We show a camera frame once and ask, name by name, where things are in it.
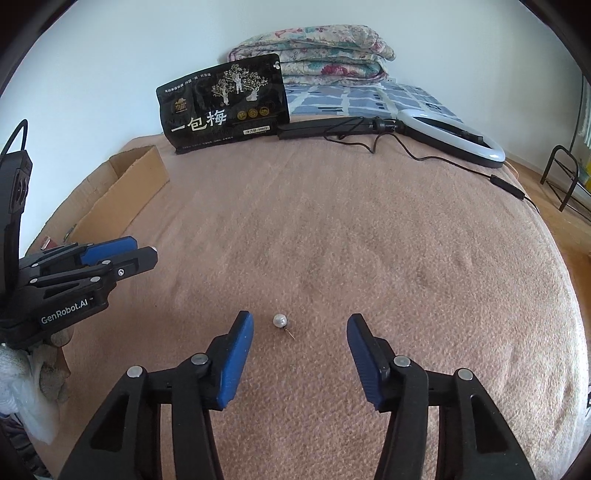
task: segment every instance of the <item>black metal rack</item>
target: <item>black metal rack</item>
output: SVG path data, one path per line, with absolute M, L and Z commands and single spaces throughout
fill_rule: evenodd
M 566 153 L 568 155 L 568 157 L 573 161 L 574 170 L 571 170 L 566 165 L 564 165 L 560 160 L 556 159 L 556 154 L 559 151 L 563 151 L 564 153 Z M 555 162 L 558 164 L 558 166 L 560 168 L 562 168 L 563 172 L 568 175 L 568 177 L 571 181 L 568 191 L 563 190 L 561 187 L 556 185 L 553 181 L 547 179 L 548 173 L 550 172 L 550 168 L 552 167 L 552 164 Z M 587 208 L 582 202 L 580 202 L 579 200 L 577 200 L 576 198 L 573 197 L 573 192 L 574 192 L 575 188 L 577 187 L 577 185 L 587 195 L 589 195 L 591 197 L 591 192 L 589 192 L 587 190 L 587 188 L 585 188 L 585 185 L 583 185 L 579 181 L 579 178 L 580 178 L 580 166 L 579 166 L 579 162 L 577 162 L 577 159 L 573 156 L 573 154 L 569 150 L 567 150 L 566 147 L 563 147 L 562 145 L 556 145 L 554 147 L 554 149 L 552 150 L 552 153 L 550 154 L 550 158 L 548 159 L 548 164 L 546 165 L 546 169 L 544 170 L 544 174 L 542 175 L 540 183 L 542 185 L 544 184 L 544 182 L 548 183 L 548 186 L 550 187 L 552 192 L 554 192 L 554 194 L 556 195 L 556 198 L 558 198 L 558 200 L 560 200 L 560 207 L 558 207 L 558 210 L 560 210 L 562 212 L 565 207 L 568 207 L 568 208 L 574 210 L 575 212 L 577 212 L 580 216 L 585 218 L 588 222 L 591 222 L 591 210 L 589 208 Z M 583 211 L 581 211 L 581 209 L 576 208 L 575 206 L 571 205 L 569 203 L 570 200 L 575 201 L 578 205 L 580 205 L 582 208 L 584 208 L 585 211 L 583 212 Z

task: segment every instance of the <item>bed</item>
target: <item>bed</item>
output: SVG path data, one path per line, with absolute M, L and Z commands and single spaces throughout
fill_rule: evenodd
M 424 90 L 398 87 L 364 92 L 380 96 L 377 108 L 356 105 L 359 91 L 332 98 L 334 87 L 288 94 L 293 120 L 313 109 L 390 116 L 414 95 L 455 117 Z M 441 155 L 404 140 L 416 155 Z M 160 261 L 118 285 L 110 308 L 79 323 L 64 348 L 71 397 L 56 441 L 36 445 L 54 475 L 128 367 L 177 365 L 241 309 L 255 318 L 251 353 L 235 400 L 212 418 L 227 480 L 373 477 L 388 416 L 366 402 L 349 353 L 345 324 L 356 312 L 425 369 L 472 369 L 536 478 L 564 473 L 584 441 L 586 344 L 568 271 L 530 205 L 443 162 L 413 161 L 391 137 L 375 155 L 320 138 L 177 156 L 156 135 L 124 149 L 151 144 L 171 181 L 126 233 Z M 495 174 L 518 184 L 506 167 Z M 295 339 L 272 325 L 279 312 Z M 430 414 L 425 479 L 436 465 Z M 166 479 L 169 424 L 165 409 Z

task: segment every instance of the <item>white wall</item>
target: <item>white wall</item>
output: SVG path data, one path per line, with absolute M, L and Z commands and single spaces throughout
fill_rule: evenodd
M 161 131 L 157 86 L 223 61 L 240 41 L 303 25 L 370 25 L 418 85 L 543 168 L 567 144 L 580 72 L 518 0 L 79 0 L 28 53 L 0 98 L 0 142 L 30 122 L 27 246 L 69 192 L 125 142 Z

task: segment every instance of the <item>black snack bag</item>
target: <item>black snack bag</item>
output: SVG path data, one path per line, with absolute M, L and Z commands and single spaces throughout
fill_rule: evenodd
M 164 135 L 177 153 L 275 135 L 290 121 L 275 53 L 201 70 L 156 89 Z

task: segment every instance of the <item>folded quilt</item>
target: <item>folded quilt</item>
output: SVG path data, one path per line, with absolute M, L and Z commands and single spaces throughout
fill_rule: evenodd
M 277 53 L 285 83 L 372 85 L 388 77 L 394 51 L 364 25 L 290 28 L 252 37 L 235 47 L 230 61 Z

